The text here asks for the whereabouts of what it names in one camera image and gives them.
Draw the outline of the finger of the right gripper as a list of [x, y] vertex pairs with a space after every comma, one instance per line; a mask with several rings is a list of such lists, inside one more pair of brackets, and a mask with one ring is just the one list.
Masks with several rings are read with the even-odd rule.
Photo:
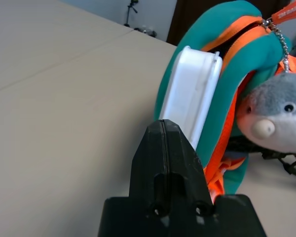
[[228, 141], [228, 151], [242, 153], [261, 153], [263, 159], [280, 159], [281, 153], [254, 144], [245, 137], [231, 137]]

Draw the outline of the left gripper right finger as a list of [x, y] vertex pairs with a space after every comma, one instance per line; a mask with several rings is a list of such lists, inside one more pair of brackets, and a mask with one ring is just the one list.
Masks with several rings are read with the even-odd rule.
[[213, 211], [203, 167], [196, 151], [174, 122], [164, 120], [169, 155], [171, 202], [196, 215]]

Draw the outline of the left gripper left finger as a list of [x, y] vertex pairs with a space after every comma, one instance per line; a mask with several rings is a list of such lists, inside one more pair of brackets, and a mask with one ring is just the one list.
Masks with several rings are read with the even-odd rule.
[[155, 215], [168, 213], [168, 167], [164, 121], [145, 130], [131, 166], [129, 197], [140, 199]]

